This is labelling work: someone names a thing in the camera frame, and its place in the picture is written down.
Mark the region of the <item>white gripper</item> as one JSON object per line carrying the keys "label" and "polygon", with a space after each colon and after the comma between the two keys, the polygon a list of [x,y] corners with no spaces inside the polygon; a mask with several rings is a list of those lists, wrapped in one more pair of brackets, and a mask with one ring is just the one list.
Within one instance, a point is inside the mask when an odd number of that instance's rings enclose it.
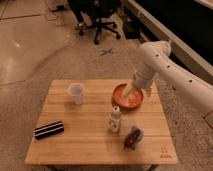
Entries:
{"label": "white gripper", "polygon": [[133,75],[133,83],[128,83],[123,92],[122,97],[126,98],[129,94],[135,91],[136,88],[145,91],[146,96],[150,97],[152,94],[152,84],[154,81],[155,73],[153,71],[136,69]]}

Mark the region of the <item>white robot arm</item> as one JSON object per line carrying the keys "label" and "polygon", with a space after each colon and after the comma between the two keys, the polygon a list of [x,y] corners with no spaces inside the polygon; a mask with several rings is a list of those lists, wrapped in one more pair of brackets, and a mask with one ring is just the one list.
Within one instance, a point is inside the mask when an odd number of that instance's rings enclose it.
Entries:
{"label": "white robot arm", "polygon": [[203,114],[213,129],[213,86],[169,59],[171,46],[167,41],[149,41],[137,49],[138,66],[124,89],[126,96],[134,89],[149,89],[156,73],[162,75]]}

